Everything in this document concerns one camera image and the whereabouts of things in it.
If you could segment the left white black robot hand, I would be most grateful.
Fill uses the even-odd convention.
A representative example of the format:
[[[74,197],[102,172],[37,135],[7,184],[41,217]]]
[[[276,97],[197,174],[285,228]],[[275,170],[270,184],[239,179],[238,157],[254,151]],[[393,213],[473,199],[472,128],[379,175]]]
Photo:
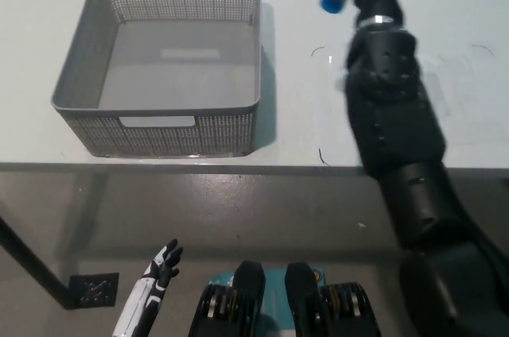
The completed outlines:
[[[173,239],[164,246],[136,281],[113,330],[113,336],[148,336],[169,282],[178,273],[183,248]]]

